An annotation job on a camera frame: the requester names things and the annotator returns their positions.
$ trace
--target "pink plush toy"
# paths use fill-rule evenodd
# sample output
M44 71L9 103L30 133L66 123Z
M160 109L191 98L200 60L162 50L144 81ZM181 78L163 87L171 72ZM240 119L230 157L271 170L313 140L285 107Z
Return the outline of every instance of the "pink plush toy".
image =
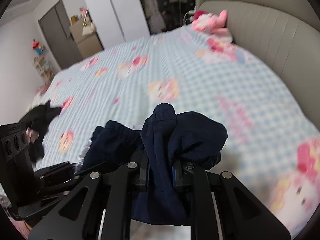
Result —
M223 10L219 16L212 13L202 14L192 22L191 28L198 32L226 35L229 34L228 28L225 28L227 16L227 10Z

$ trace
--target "navy blue fabric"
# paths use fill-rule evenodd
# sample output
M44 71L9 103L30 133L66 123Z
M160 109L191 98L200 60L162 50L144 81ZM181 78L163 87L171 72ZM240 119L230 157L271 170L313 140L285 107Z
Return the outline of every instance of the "navy blue fabric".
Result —
M175 114L169 104L158 105L141 131L108 121L92 136L82 169L103 161L122 165L136 151L146 150L150 162L149 188L132 200L132 219L149 224L189 225L188 198L172 186L172 166L177 158L208 170L221 160L226 128L196 112Z

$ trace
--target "headboard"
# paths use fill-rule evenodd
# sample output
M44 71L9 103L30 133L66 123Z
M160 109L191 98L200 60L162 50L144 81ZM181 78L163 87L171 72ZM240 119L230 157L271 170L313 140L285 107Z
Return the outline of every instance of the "headboard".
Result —
M234 42L264 61L320 129L320 20L307 0L196 0L197 10L228 10Z

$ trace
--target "bedsheet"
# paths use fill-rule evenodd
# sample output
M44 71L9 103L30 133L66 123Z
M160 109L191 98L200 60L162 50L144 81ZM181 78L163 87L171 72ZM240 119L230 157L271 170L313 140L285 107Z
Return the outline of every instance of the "bedsheet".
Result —
M120 44L61 71L34 106L49 99L63 109L49 126L36 169L77 162L96 126L143 124L167 102L176 113L197 111L225 125L222 160L211 171L237 176L292 238L320 202L319 131L287 87L250 52L189 26ZM132 227L133 239L168 235L190 239L189 227Z

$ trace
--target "metal screw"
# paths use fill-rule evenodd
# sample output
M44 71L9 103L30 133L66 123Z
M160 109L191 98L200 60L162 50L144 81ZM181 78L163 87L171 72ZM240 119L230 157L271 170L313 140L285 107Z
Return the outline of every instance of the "metal screw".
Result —
M232 177L232 174L229 171L224 171L222 173L222 177L224 177L225 179L230 179Z
M138 166L137 163L134 163L134 162L128 163L128 168L129 168L129 169L134 169L134 168L136 168L137 166Z
M90 178L91 179L97 179L97 178L99 178L99 176L100 176L100 173L97 172L97 171L94 171L94 172L90 173Z
M190 170L195 167L195 165L194 165L193 163L186 163L184 166L185 166L187 169L190 169Z

